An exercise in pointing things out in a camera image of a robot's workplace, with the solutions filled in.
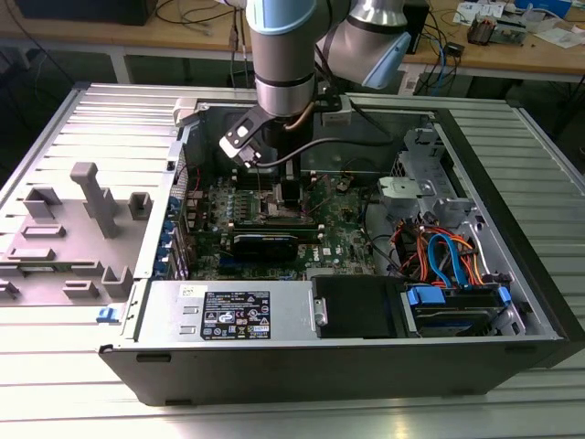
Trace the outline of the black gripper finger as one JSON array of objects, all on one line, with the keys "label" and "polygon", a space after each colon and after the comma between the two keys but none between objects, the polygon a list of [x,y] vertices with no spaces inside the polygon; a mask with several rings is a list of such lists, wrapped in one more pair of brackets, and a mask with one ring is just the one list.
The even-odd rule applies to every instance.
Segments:
[{"label": "black gripper finger", "polygon": [[288,160],[282,168],[282,200],[287,208],[297,209],[302,200],[300,165],[297,160]]}]

